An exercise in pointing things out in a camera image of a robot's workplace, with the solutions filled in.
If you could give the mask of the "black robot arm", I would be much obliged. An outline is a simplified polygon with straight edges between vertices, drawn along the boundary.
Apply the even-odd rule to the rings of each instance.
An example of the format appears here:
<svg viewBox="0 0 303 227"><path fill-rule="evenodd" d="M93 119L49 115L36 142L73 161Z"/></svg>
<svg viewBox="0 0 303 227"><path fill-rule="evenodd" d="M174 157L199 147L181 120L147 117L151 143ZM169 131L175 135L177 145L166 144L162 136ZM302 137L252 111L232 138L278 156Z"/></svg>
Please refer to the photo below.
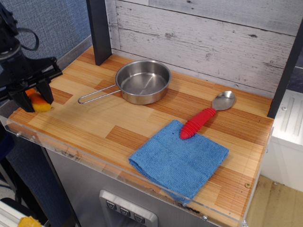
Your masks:
<svg viewBox="0 0 303 227"><path fill-rule="evenodd" d="M30 59L16 36L20 32L12 12L0 7L0 99L13 100L26 112L46 112L51 109L53 94L49 86L52 79L62 74L55 57Z"/></svg>

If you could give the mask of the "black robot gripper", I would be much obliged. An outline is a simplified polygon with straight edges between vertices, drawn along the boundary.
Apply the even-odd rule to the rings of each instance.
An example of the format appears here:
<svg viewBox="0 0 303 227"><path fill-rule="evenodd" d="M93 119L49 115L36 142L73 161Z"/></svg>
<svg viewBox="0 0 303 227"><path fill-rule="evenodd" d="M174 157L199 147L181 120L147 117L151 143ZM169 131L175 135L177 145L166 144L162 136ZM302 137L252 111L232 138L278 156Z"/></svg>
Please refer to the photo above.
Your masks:
<svg viewBox="0 0 303 227"><path fill-rule="evenodd" d="M62 75L55 57L30 59L21 49L0 54L0 65L3 72L0 74L1 99L12 99L19 107L28 113L34 108L26 90L36 88L43 99L53 103L53 94L49 83L55 77Z"/></svg>

